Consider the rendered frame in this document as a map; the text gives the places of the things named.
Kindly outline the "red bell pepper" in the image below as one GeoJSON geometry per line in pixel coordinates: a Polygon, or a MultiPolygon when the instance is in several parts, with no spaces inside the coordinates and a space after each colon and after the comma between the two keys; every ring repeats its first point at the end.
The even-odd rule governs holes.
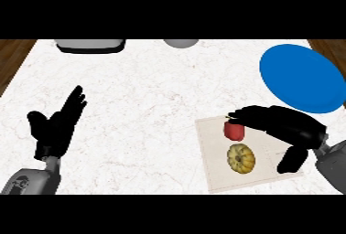
{"type": "Polygon", "coordinates": [[[237,123],[231,123],[229,122],[231,120],[232,118],[228,118],[228,121],[225,122],[225,128],[223,128],[225,137],[231,141],[240,142],[244,139],[244,126],[237,123]]]}

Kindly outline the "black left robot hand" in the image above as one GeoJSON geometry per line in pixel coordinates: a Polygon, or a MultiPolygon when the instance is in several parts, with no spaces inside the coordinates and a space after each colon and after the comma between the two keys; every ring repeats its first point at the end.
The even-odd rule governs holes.
{"type": "Polygon", "coordinates": [[[43,161],[49,156],[61,158],[67,153],[74,126],[80,120],[87,106],[83,87],[77,86],[65,101],[62,109],[47,118],[42,112],[31,111],[27,114],[31,135],[37,139],[34,158],[43,161]]]}

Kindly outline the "blue plate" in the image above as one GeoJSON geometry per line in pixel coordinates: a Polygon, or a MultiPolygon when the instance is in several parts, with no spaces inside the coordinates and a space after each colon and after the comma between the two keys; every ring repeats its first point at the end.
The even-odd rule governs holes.
{"type": "Polygon", "coordinates": [[[346,80],[339,68],[311,48],[272,46],[262,54],[259,73],[272,94],[303,112],[333,112],[346,102],[346,80]]]}

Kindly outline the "yellow squash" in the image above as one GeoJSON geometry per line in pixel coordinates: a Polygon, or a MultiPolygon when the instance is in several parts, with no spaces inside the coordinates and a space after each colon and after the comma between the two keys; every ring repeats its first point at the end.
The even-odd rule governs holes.
{"type": "Polygon", "coordinates": [[[246,144],[234,144],[228,149],[228,165],[240,174],[249,174],[256,165],[256,156],[246,144]]]}

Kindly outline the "beige placemat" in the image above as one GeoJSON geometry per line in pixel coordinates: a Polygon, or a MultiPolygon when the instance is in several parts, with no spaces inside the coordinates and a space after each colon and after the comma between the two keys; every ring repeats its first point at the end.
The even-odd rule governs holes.
{"type": "Polygon", "coordinates": [[[277,172],[277,165],[290,145],[277,140],[263,131],[251,128],[244,128],[241,144],[246,144],[254,153],[254,168],[247,174],[240,174],[231,169],[228,149],[238,142],[231,141],[225,137],[223,126],[226,121],[225,116],[197,120],[197,137],[209,191],[217,193],[302,176],[302,170],[287,174],[277,172]]]}

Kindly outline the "grey round object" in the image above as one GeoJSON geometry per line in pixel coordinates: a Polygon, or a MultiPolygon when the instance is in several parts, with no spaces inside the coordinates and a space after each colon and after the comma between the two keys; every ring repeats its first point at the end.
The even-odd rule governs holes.
{"type": "Polygon", "coordinates": [[[173,48],[189,48],[197,42],[197,39],[166,39],[167,45],[173,48]]]}

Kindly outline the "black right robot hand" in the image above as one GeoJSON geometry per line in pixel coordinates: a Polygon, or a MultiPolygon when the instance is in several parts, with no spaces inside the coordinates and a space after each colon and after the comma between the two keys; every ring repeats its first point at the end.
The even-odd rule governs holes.
{"type": "Polygon", "coordinates": [[[308,150],[320,149],[327,127],[305,113],[281,107],[243,107],[228,114],[229,123],[265,131],[291,147],[277,166],[280,174],[296,173],[306,161],[308,150]]]}

